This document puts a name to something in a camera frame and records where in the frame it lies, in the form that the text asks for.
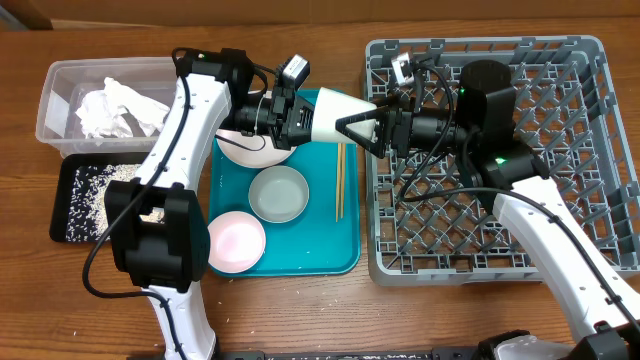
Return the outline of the small white cup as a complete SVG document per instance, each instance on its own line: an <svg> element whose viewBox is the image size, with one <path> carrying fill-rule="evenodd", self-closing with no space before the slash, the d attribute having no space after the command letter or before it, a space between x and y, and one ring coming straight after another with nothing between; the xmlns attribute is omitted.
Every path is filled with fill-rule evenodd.
<svg viewBox="0 0 640 360"><path fill-rule="evenodd" d="M354 144L354 141L336 130L336 121L352 115L375 110L373 103L321 88L318 93L311 127L311 141Z"/></svg>

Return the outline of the wooden chopstick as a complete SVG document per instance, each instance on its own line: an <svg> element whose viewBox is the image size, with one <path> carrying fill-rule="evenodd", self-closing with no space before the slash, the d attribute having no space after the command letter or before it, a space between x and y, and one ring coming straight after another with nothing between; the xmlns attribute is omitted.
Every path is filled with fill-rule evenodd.
<svg viewBox="0 0 640 360"><path fill-rule="evenodd" d="M339 144L339 150L340 150L339 218L342 219L344 217L346 144Z"/></svg>
<svg viewBox="0 0 640 360"><path fill-rule="evenodd" d="M341 198L342 198L342 162L343 162L343 144L338 143L337 160L336 160L336 195L335 195L335 221L341 218Z"/></svg>

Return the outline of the small pink plate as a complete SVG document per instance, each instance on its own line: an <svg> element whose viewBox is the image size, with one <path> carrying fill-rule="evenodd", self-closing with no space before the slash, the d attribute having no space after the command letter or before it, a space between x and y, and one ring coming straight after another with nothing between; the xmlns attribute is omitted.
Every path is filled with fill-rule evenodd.
<svg viewBox="0 0 640 360"><path fill-rule="evenodd" d="M209 264L215 270L236 274L258 263L266 248L266 233L260 221L242 211L230 211L208 225Z"/></svg>

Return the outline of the large white plate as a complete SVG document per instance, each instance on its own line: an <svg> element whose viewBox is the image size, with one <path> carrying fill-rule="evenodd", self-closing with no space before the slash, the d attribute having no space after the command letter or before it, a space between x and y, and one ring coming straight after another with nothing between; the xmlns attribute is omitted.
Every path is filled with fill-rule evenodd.
<svg viewBox="0 0 640 360"><path fill-rule="evenodd" d="M244 136L240 132L219 129L216 142L222 153L237 165L246 168L266 168L288 159L296 150L279 150L269 136Z"/></svg>

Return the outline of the white napkin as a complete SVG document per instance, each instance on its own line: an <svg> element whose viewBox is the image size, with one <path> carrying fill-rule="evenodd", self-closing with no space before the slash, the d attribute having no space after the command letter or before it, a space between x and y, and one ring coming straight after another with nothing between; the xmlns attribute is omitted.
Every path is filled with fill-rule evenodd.
<svg viewBox="0 0 640 360"><path fill-rule="evenodd" d="M81 131L89 138L131 138L134 130L127 121L132 118L145 137L159 133L169 107L141 95L114 78L104 78L104 88L87 93L75 115Z"/></svg>

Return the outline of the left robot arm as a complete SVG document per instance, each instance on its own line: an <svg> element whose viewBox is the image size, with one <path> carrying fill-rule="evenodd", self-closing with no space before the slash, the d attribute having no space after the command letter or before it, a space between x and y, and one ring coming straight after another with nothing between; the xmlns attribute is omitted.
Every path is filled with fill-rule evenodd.
<svg viewBox="0 0 640 360"><path fill-rule="evenodd" d="M246 52L178 47L171 54L177 83L154 147L130 181L112 181L104 205L117 269L130 276L133 296L156 312L167 359L212 359L216 335L204 308L201 279L209 267L210 235L197 199L198 182L216 132L265 136L289 150L311 139L313 107L297 93L310 73L300 55L272 71L259 93L254 77L269 69Z"/></svg>

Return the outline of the grey bowl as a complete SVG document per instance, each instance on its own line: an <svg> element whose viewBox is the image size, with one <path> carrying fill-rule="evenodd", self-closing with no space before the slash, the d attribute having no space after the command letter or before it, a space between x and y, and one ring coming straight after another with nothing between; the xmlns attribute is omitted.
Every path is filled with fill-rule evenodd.
<svg viewBox="0 0 640 360"><path fill-rule="evenodd" d="M303 175L294 168L278 165L259 172L249 186L252 211L270 223L296 219L306 208L310 189Z"/></svg>

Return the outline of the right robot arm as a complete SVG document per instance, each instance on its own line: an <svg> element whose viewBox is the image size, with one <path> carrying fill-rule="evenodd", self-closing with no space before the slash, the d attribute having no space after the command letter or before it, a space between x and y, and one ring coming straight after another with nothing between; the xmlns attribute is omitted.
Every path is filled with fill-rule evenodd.
<svg viewBox="0 0 640 360"><path fill-rule="evenodd" d="M415 88L415 100L379 100L371 110L337 119L337 132L377 157L388 148L405 159L419 151L455 154L460 187L429 190L415 201L474 196L516 237L570 325L575 345L566 358L638 358L639 294L568 210L549 167L516 135L509 66L494 60L466 64L458 90L445 92L445 119L422 107L424 80L435 68L406 58L394 60L393 67L399 85Z"/></svg>

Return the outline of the pile of rice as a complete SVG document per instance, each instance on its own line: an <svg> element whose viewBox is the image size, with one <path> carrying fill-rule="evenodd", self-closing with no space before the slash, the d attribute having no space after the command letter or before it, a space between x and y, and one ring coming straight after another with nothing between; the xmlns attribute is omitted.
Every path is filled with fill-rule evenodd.
<svg viewBox="0 0 640 360"><path fill-rule="evenodd" d="M65 241L96 242L108 227L104 195L111 181L130 181L140 164L85 165L75 172Z"/></svg>

